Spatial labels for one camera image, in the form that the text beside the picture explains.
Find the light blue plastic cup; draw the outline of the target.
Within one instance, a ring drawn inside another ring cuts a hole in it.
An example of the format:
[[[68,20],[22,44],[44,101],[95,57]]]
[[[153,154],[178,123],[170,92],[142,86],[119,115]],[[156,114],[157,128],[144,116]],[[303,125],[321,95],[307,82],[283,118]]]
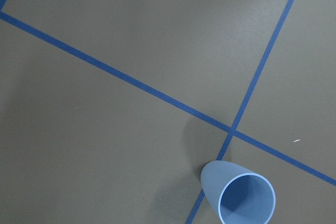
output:
[[[201,171],[205,197],[221,223],[268,223],[276,195],[264,177],[227,161],[212,161]]]

